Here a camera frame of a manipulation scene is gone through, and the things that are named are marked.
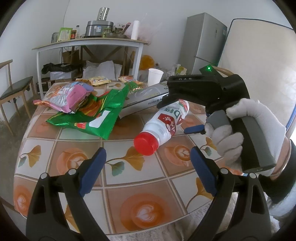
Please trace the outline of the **white gloved right hand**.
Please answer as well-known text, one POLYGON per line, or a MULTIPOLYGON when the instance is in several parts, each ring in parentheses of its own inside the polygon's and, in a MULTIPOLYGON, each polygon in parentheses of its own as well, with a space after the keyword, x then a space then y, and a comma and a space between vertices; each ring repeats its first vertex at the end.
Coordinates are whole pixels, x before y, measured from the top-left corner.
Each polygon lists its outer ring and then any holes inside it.
MULTIPOLYGON (((278 177, 287 166, 292 153, 291 140, 285 136, 285 126, 279 122, 267 106, 252 99, 241 99, 238 104, 226 109, 226 114, 230 120, 245 116, 255 118, 263 131, 270 153, 276 163, 274 168, 261 171, 259 174, 271 176, 273 179, 278 177)), ((243 134, 233 133, 231 125, 214 129, 209 123, 205 124, 205 131, 206 135, 212 139, 217 153, 224 158, 225 165, 235 170, 241 170, 239 157, 243 150, 243 134)))

